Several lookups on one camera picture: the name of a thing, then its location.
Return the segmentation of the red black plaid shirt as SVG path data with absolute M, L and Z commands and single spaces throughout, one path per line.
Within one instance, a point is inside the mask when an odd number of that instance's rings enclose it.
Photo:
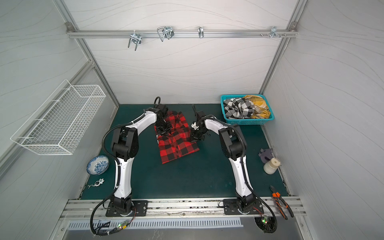
M 200 150 L 191 140 L 191 129 L 182 112 L 168 111 L 165 121 L 172 126 L 167 133 L 161 135 L 160 129 L 155 127 L 162 164 Z

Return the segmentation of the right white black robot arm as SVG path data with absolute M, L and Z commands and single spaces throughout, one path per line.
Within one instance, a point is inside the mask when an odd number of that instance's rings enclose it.
M 250 184 L 246 164 L 247 144 L 239 125 L 230 125 L 218 120 L 213 115 L 204 112 L 195 112 L 196 120 L 191 124 L 191 140 L 202 141 L 208 131 L 219 136 L 221 148 L 226 158 L 229 159 L 236 182 L 236 203 L 241 213 L 251 211 L 257 197 Z

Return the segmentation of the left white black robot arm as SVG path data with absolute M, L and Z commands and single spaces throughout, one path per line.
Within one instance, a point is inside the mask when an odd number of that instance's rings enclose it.
M 139 135 L 151 125 L 159 128 L 162 134 L 170 132 L 172 126 L 165 120 L 167 113 L 166 105 L 154 104 L 136 119 L 112 128 L 103 137 L 102 149 L 116 165 L 114 192 L 109 199 L 111 208 L 119 214 L 128 215 L 134 208 L 131 175 L 139 151 Z

